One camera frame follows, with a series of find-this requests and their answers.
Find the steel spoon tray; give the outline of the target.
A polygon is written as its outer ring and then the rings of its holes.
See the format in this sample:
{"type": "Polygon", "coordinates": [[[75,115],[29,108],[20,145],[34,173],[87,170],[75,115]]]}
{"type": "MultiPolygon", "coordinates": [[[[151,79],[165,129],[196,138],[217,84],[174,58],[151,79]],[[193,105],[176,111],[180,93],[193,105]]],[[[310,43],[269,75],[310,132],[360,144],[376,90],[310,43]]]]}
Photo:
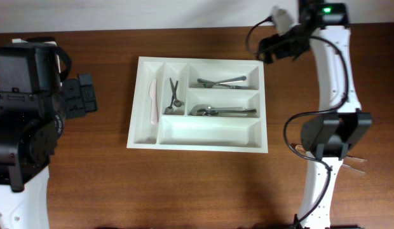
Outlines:
{"type": "Polygon", "coordinates": [[[212,106],[209,106],[208,104],[198,104],[195,107],[192,108],[192,110],[190,111],[190,115],[195,116],[194,113],[199,110],[199,109],[231,109],[231,110],[243,110],[245,108],[214,108],[212,106]]]}

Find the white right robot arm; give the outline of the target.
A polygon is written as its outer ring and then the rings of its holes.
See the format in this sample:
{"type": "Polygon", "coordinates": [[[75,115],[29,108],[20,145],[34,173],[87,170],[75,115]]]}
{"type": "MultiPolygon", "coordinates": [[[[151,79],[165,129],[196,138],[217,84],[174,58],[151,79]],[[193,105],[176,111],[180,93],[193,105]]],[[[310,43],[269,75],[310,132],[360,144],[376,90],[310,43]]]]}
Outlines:
{"type": "Polygon", "coordinates": [[[349,16],[344,3],[299,1],[299,19],[274,7],[266,19],[276,27],[274,36],[261,40],[257,59],[297,59],[307,51],[315,56],[319,86],[317,111],[291,116],[309,117],[301,128],[303,152],[286,145],[308,163],[304,196],[291,228],[331,228],[330,208],[337,175],[348,152],[372,125],[372,115],[362,111],[350,61],[349,16]]]}

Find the steel fork tines down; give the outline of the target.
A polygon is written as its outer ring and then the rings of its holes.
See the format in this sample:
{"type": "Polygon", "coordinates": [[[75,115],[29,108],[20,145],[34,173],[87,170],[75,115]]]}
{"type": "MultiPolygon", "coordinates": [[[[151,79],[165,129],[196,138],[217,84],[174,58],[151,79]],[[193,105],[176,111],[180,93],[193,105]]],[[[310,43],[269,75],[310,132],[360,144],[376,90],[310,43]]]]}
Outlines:
{"type": "Polygon", "coordinates": [[[216,86],[216,85],[226,85],[228,83],[237,83],[237,82],[245,81],[246,79],[247,79],[246,76],[239,76],[236,78],[231,78],[231,79],[227,79],[227,80],[220,80],[220,81],[208,81],[208,80],[204,80],[202,78],[198,78],[197,82],[201,83],[205,88],[212,88],[213,86],[216,86]]]}

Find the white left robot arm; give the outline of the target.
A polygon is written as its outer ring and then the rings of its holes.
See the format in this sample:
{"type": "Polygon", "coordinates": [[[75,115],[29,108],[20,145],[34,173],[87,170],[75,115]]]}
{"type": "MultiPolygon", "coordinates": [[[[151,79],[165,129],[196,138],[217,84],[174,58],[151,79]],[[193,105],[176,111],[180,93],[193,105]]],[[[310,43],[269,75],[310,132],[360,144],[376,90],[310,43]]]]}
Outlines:
{"type": "Polygon", "coordinates": [[[53,37],[0,46],[0,228],[48,228],[50,158],[68,119],[98,109],[92,76],[53,37]]]}

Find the pink plastic knife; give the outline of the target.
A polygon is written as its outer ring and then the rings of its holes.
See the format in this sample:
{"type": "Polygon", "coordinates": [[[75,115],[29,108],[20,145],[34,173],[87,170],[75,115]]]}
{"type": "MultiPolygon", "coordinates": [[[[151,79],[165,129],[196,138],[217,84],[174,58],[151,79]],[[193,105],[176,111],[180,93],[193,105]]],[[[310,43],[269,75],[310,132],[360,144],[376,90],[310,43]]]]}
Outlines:
{"type": "Polygon", "coordinates": [[[158,106],[157,106],[157,94],[156,94],[157,80],[153,79],[149,88],[149,97],[151,99],[151,117],[150,121],[152,124],[158,123],[158,106]]]}

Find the steel fork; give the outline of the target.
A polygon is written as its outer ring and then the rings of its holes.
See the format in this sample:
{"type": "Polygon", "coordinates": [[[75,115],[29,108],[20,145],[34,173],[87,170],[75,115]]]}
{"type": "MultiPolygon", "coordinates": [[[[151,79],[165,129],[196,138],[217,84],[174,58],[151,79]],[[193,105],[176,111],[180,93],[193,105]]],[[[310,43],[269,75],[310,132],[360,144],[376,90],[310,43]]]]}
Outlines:
{"type": "Polygon", "coordinates": [[[238,86],[238,85],[205,85],[202,83],[193,83],[191,88],[228,88],[228,89],[240,89],[240,90],[254,90],[253,87],[238,86]]]}

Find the small dark teaspoon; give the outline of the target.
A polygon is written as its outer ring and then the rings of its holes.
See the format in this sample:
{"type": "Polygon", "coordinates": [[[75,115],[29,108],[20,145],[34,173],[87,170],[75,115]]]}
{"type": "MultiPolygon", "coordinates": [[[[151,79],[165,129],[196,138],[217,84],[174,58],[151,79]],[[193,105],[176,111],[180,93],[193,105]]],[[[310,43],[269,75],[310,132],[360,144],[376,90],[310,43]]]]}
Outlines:
{"type": "Polygon", "coordinates": [[[175,100],[176,87],[175,87],[171,78],[170,78],[170,86],[171,86],[171,90],[172,90],[172,98],[171,98],[170,105],[165,108],[165,111],[164,111],[165,115],[170,115],[174,112],[173,104],[174,104],[174,100],[175,100]]]}
{"type": "Polygon", "coordinates": [[[172,79],[170,78],[170,86],[172,89],[172,96],[173,96],[173,105],[175,107],[181,107],[183,105],[183,102],[178,100],[177,98],[177,87],[175,86],[175,83],[172,81],[172,79]]]}

